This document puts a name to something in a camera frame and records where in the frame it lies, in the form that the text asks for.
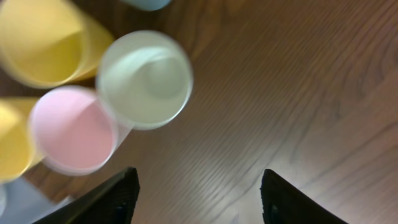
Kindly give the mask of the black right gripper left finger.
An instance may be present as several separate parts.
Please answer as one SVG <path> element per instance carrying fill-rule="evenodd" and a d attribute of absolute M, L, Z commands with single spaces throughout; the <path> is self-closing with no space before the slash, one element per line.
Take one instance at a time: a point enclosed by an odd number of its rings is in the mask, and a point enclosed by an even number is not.
<path fill-rule="evenodd" d="M 34 224 L 130 224 L 139 191 L 137 170 L 128 167 Z"/>

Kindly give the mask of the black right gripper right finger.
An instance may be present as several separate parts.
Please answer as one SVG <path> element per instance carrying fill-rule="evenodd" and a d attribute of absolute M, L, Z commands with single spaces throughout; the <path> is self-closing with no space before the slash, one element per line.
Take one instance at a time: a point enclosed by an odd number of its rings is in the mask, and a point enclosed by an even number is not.
<path fill-rule="evenodd" d="M 271 169 L 261 182 L 265 224 L 346 224 Z"/>

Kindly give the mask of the pink plastic cup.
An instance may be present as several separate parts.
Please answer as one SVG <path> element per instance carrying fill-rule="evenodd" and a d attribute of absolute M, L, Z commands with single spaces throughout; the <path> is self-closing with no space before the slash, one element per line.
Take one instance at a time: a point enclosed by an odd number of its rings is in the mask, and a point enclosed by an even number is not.
<path fill-rule="evenodd" d="M 29 129 L 43 162 L 65 175 L 96 172 L 131 132 L 94 89 L 75 85 L 42 96 L 30 112 Z"/>

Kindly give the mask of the cream white plastic cup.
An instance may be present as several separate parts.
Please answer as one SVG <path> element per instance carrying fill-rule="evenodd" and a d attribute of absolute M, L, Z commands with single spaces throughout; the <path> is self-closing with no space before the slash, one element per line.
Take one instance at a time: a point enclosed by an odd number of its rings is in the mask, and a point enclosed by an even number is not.
<path fill-rule="evenodd" d="M 193 68 L 171 37 L 139 30 L 120 37 L 98 66 L 96 89 L 115 120 L 131 129 L 156 129 L 183 110 L 193 90 Z"/>

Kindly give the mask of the clear plastic storage container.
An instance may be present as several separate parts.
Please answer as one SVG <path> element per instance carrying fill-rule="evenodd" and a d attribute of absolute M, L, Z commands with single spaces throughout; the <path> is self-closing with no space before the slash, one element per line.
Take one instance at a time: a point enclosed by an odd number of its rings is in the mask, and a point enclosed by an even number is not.
<path fill-rule="evenodd" d="M 1 184 L 1 224 L 33 223 L 68 205 L 73 199 L 52 202 L 25 178 Z"/>

